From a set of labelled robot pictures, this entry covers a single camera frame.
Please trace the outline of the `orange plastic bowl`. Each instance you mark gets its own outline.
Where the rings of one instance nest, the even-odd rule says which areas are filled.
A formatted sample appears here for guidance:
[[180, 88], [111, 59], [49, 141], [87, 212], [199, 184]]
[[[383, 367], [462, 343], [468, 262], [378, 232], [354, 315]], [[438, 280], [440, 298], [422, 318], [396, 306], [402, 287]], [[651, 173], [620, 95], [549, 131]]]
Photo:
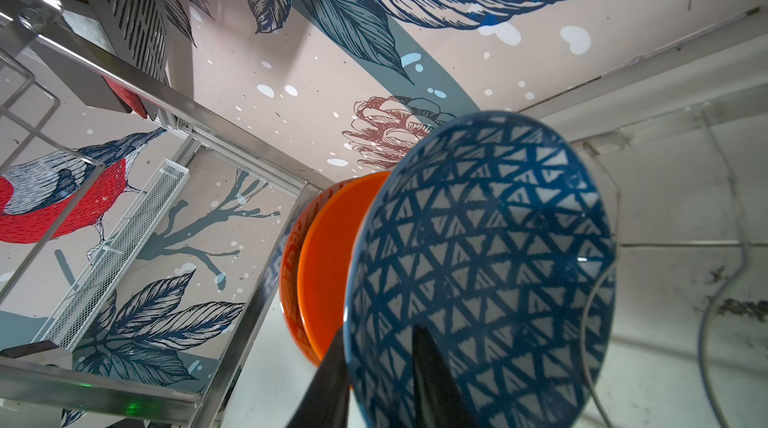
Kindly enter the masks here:
[[343, 323], [353, 246], [388, 171], [354, 178], [332, 194], [309, 225], [298, 263], [297, 295], [313, 353], [323, 359]]

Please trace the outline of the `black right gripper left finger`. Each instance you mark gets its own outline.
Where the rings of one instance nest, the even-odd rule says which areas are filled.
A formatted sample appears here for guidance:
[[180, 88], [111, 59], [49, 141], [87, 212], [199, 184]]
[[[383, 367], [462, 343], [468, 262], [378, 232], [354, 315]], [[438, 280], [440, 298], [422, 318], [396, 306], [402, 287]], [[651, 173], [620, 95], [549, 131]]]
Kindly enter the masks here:
[[349, 400], [350, 383], [340, 328], [287, 427], [346, 428]]

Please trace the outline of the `stainless steel dish rack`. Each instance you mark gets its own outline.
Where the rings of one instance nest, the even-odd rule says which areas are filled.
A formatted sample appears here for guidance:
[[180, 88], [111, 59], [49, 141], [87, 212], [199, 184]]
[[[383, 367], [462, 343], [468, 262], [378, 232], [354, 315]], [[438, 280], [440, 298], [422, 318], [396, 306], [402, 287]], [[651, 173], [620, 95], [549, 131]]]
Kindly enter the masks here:
[[[127, 113], [33, 43], [1, 71], [1, 343], [33, 341], [160, 163], [190, 178], [71, 356], [283, 427], [315, 369], [277, 254], [328, 186], [392, 168], [438, 125], [518, 112], [570, 141], [617, 236], [598, 400], [579, 427], [767, 423], [767, 0], [207, 0], [187, 97]], [[720, 415], [709, 397], [715, 396]]]

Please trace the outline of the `blue triangle pattern bowl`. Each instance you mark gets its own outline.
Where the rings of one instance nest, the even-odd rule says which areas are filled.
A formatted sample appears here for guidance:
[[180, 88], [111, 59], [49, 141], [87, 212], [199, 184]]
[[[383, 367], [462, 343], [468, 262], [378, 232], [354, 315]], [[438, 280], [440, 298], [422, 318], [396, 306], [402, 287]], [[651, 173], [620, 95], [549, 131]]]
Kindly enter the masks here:
[[354, 245], [343, 336], [370, 427], [412, 427], [427, 328], [481, 427], [570, 427], [602, 368], [616, 245], [587, 167], [538, 120], [486, 111], [393, 169]]

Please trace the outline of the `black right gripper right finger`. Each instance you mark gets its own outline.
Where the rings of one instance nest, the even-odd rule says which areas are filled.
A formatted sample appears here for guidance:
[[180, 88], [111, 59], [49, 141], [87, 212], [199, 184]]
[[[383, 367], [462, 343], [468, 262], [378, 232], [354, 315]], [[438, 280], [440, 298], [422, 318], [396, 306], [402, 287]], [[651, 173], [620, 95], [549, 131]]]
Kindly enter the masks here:
[[412, 333], [417, 427], [476, 427], [448, 365], [424, 326]]

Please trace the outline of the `red patterned bowl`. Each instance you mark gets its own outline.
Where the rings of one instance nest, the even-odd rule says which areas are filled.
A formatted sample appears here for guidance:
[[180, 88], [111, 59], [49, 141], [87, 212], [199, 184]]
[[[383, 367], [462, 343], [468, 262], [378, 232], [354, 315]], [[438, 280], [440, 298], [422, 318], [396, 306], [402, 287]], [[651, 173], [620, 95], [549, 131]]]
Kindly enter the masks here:
[[301, 250], [309, 228], [324, 205], [342, 188], [352, 182], [351, 179], [332, 185], [321, 192], [304, 208], [292, 224], [281, 255], [279, 270], [279, 297], [285, 324], [299, 351], [315, 367], [320, 359], [315, 354], [306, 334], [298, 300], [298, 267]]

